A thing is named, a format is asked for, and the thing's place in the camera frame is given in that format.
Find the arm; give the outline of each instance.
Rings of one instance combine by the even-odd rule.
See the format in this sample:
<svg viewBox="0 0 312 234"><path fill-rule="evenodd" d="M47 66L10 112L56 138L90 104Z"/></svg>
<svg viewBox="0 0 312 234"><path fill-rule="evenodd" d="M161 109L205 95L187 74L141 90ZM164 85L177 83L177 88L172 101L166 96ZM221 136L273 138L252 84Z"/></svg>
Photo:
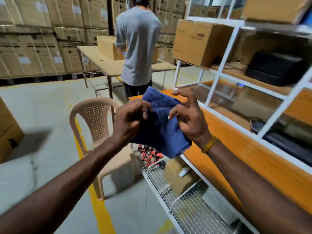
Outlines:
<svg viewBox="0 0 312 234"><path fill-rule="evenodd" d="M116 20L115 35L116 35L115 47L117 48L118 54L122 54L123 52L126 51L127 43L123 25L118 21L118 18Z"/></svg>
<svg viewBox="0 0 312 234"><path fill-rule="evenodd" d="M113 135L75 165L0 216L0 233L54 233L101 169L138 132L150 104L134 100L117 109Z"/></svg>
<svg viewBox="0 0 312 234"><path fill-rule="evenodd" d="M173 94L180 94L188 100L185 106L174 107L169 119L177 114L185 135L200 149L205 148L212 135L197 99L188 89L177 90ZM217 141L207 155L228 181L260 232L312 233L312 216L236 157L221 141Z"/></svg>

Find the white label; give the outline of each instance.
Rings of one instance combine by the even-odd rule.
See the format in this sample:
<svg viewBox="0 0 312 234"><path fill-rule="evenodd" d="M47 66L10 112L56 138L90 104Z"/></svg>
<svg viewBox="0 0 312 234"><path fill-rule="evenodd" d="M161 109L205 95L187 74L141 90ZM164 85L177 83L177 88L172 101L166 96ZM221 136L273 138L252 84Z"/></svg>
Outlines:
<svg viewBox="0 0 312 234"><path fill-rule="evenodd" d="M73 11L74 11L74 13L81 15L81 8L80 8L80 6L73 5Z"/></svg>
<svg viewBox="0 0 312 234"><path fill-rule="evenodd" d="M58 64L58 63L63 63L62 57L53 57L53 61Z"/></svg>
<svg viewBox="0 0 312 234"><path fill-rule="evenodd" d="M89 65L89 58L84 56L83 61L85 62L85 65Z"/></svg>
<svg viewBox="0 0 312 234"><path fill-rule="evenodd" d="M104 18L106 21L108 21L108 13L107 13L106 9L101 10L101 15L102 15L102 18Z"/></svg>
<svg viewBox="0 0 312 234"><path fill-rule="evenodd" d="M0 5L6 6L6 3L4 0L0 0Z"/></svg>
<svg viewBox="0 0 312 234"><path fill-rule="evenodd" d="M30 59L28 57L18 57L18 60L21 64L31 64Z"/></svg>
<svg viewBox="0 0 312 234"><path fill-rule="evenodd" d="M38 11L40 11L40 12L45 12L45 13L49 13L48 7L47 7L46 3L42 3L42 2L40 2L40 1L36 1L36 2L35 2L35 6L36 6L36 8L37 8Z"/></svg>

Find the black electronic device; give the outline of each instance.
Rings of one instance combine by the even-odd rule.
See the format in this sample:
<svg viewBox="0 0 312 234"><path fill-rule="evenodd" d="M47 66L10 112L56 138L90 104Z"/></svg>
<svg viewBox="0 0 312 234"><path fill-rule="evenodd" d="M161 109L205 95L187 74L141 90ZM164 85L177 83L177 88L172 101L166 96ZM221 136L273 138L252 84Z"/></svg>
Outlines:
<svg viewBox="0 0 312 234"><path fill-rule="evenodd" d="M252 123L250 128L252 132L257 134L263 126L264 123L262 121L256 121ZM312 152L310 150L303 148L301 145L292 142L272 130L268 131L263 136L263 139L312 167Z"/></svg>
<svg viewBox="0 0 312 234"><path fill-rule="evenodd" d="M256 52L245 74L271 85L285 86L298 82L306 70L307 65L302 57Z"/></svg>

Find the beige chair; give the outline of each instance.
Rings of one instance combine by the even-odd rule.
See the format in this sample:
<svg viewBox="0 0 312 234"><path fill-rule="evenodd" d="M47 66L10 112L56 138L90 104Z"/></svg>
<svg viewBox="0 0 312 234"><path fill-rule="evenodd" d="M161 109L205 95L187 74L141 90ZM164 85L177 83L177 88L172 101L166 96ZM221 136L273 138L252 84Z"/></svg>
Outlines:
<svg viewBox="0 0 312 234"><path fill-rule="evenodd" d="M86 151L77 129L75 123L76 115L80 114L80 116L86 121L93 141L91 143L91 149L95 149L110 136L107 126L107 115L111 106L115 109L118 108L118 104L113 99L103 97L86 99L73 106L69 114L69 123L80 145L83 156L86 156L88 151ZM131 149L130 144L128 144L105 165L97 178L94 180L94 190L100 201L105 199L102 184L103 178L130 162L131 153L133 153L133 150Z"/></svg>

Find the bracelet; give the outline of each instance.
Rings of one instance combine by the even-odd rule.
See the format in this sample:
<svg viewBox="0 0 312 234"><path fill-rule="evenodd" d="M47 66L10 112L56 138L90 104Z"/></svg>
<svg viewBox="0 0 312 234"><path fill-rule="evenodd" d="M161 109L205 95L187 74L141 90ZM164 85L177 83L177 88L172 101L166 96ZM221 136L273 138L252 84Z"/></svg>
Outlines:
<svg viewBox="0 0 312 234"><path fill-rule="evenodd" d="M211 140L207 143L204 149L202 149L202 153L207 153L209 149L218 141L218 138L213 136Z"/></svg>

